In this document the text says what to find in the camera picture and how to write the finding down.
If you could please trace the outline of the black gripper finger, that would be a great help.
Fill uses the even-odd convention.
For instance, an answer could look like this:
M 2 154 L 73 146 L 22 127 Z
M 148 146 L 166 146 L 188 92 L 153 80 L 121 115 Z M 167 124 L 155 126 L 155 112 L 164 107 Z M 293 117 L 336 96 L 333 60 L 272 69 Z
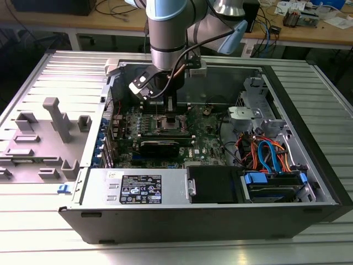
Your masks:
M 164 96 L 164 112 L 165 112 L 166 122 L 175 123 L 175 117 L 177 114 L 176 95 Z

